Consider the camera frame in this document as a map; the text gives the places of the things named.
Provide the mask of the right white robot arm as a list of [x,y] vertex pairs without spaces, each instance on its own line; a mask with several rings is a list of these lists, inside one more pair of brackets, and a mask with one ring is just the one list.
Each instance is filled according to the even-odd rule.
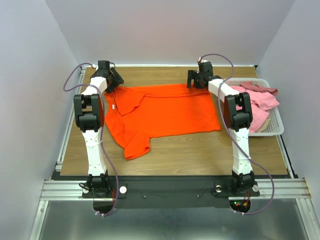
[[225,129],[232,141],[233,166],[230,182],[231,192],[242,195],[255,184],[249,151],[249,132],[253,121],[250,95],[233,89],[224,80],[214,75],[210,61],[199,60],[197,70],[187,73],[187,87],[206,89],[218,98]]

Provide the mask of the orange t shirt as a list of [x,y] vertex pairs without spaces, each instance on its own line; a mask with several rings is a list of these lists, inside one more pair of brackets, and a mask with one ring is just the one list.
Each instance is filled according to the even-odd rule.
[[221,130],[211,94],[186,84],[119,86],[106,93],[105,123],[124,158],[150,151],[150,140]]

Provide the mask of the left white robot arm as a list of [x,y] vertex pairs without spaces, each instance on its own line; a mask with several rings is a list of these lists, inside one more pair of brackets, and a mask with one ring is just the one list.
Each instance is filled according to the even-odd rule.
[[124,80],[111,65],[110,61],[99,60],[97,66],[93,66],[95,72],[85,90],[73,97],[75,123],[83,136],[88,158],[87,181],[80,186],[85,193],[101,198],[116,195],[104,161],[105,101],[102,94],[111,93]]

